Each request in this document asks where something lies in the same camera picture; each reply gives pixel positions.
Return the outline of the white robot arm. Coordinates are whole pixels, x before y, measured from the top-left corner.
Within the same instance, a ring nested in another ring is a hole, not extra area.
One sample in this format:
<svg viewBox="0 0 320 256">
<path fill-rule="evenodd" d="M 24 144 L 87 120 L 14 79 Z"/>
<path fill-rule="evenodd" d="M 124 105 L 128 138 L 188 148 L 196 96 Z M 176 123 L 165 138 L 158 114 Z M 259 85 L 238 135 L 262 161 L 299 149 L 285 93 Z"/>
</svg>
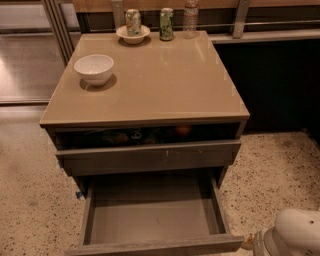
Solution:
<svg viewBox="0 0 320 256">
<path fill-rule="evenodd" d="M 241 248 L 253 256 L 320 256 L 320 211 L 283 209 L 271 228 L 248 237 Z"/>
</svg>

